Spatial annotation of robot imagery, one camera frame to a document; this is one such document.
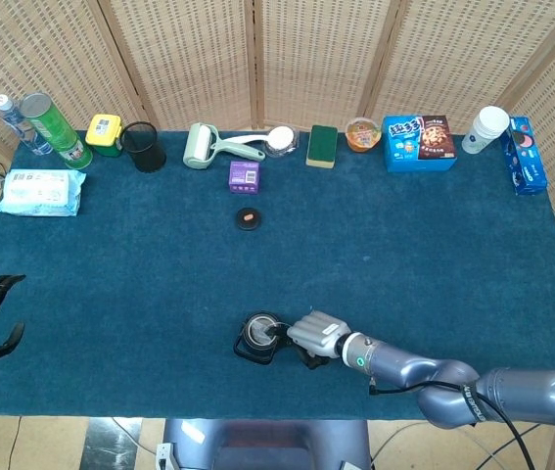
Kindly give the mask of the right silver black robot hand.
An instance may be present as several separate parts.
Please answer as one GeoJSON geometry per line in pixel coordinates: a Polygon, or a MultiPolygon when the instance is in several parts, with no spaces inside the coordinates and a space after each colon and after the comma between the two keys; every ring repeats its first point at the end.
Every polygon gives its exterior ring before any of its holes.
{"type": "Polygon", "coordinates": [[[313,310],[291,326],[273,323],[265,332],[271,339],[278,338],[286,346],[294,347],[310,370],[339,358],[346,338],[352,333],[343,320],[320,310],[313,310]]]}

